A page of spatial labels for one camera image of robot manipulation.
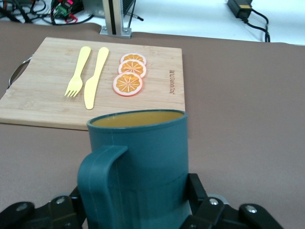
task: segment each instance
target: table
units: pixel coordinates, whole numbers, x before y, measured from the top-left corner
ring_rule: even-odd
[[[304,46],[140,32],[125,40],[91,23],[0,29],[0,96],[47,36],[182,48],[190,172],[233,208],[255,203],[284,228],[305,228]],[[0,211],[71,192],[90,153],[87,131],[25,125],[0,124],[0,146]]]

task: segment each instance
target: yellow plastic knife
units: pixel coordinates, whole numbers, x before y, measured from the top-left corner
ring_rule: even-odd
[[[84,100],[85,100],[86,108],[88,110],[91,110],[93,108],[97,84],[99,82],[99,78],[103,66],[106,62],[108,53],[109,53],[109,49],[107,49],[106,47],[100,48],[99,53],[97,55],[94,74],[90,79],[87,80],[85,84]]]

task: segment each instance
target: metal stand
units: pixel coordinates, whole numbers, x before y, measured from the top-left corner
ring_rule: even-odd
[[[124,28],[122,0],[102,0],[106,26],[102,26],[100,34],[120,38],[131,38],[132,30]]]

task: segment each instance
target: wire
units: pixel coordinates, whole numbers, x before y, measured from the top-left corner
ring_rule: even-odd
[[[140,16],[138,16],[138,15],[136,15],[134,13],[127,12],[126,15],[131,16],[132,18],[135,18],[135,19],[139,19],[140,21],[144,21],[143,18],[141,18]]]
[[[261,27],[258,27],[258,26],[255,26],[255,25],[250,24],[250,23],[249,23],[249,20],[248,20],[248,16],[247,16],[246,14],[244,14],[244,15],[241,14],[241,15],[240,15],[241,20],[242,20],[246,25],[250,26],[251,28],[254,28],[254,29],[263,31],[263,32],[265,33],[265,42],[270,42],[270,34],[269,34],[269,32],[268,32],[268,24],[269,24],[268,18],[267,18],[266,16],[264,16],[263,14],[257,12],[257,11],[254,10],[254,9],[252,9],[252,11],[266,20],[266,26],[265,26],[265,28],[261,28]]]
[[[77,25],[77,24],[82,24],[82,23],[85,23],[87,21],[89,21],[90,19],[92,19],[94,17],[94,15],[91,15],[90,17],[86,18],[85,20],[83,21],[79,21],[79,22],[74,22],[74,23],[68,23],[68,24],[55,24],[57,26],[62,26],[62,25]],[[44,22],[48,23],[48,24],[52,24],[52,22],[50,21],[47,21],[45,19],[42,19]]]
[[[130,16],[131,16],[131,15],[133,15],[133,12],[134,12],[134,7],[135,7],[135,1],[136,1],[136,0],[134,0],[133,7],[132,7],[132,12],[131,12]],[[130,18],[129,18],[127,28],[130,28],[130,24],[131,24],[131,22],[132,22],[132,17],[130,17]]]
[[[73,13],[69,13],[68,16],[69,16],[69,18],[70,18],[70,21],[68,21],[68,19],[65,18],[65,22],[66,22],[66,23],[70,23],[71,21],[74,21],[73,23],[76,23],[76,22],[78,21],[78,18],[75,17]]]
[[[46,4],[46,2],[45,2],[44,0],[38,0],[38,1],[42,1],[42,3],[43,3],[43,8],[40,9],[40,10],[34,10],[34,6],[35,6],[35,4],[36,4],[36,0],[34,0],[33,3],[32,3],[32,5],[31,5],[31,7],[30,7],[30,13],[31,13],[31,14],[35,14],[35,15],[36,15],[38,12],[44,11],[44,10],[47,8],[47,4]]]
[[[23,10],[22,6],[20,5],[19,1],[18,0],[13,0],[13,2],[18,7],[20,13],[22,14],[22,16],[25,20],[25,23],[32,23],[30,18],[28,17],[28,15],[24,12],[24,10]]]
[[[15,18],[15,16],[11,15],[7,10],[3,9],[2,7],[0,7],[0,13],[2,13],[4,16],[8,17],[11,21],[14,22],[20,22],[17,18]]]

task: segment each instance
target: toy orange slice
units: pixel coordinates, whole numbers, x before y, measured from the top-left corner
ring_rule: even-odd
[[[142,78],[131,72],[121,73],[113,80],[113,89],[121,96],[133,96],[137,94],[142,87]]]
[[[139,54],[139,53],[128,53],[128,54],[125,54],[124,56],[121,57],[120,59],[120,63],[122,63],[123,61],[126,61],[126,60],[138,60],[138,61],[141,61],[144,65],[146,65],[146,58]]]
[[[143,78],[146,74],[145,65],[138,60],[126,60],[119,65],[119,74],[124,72],[132,72]]]

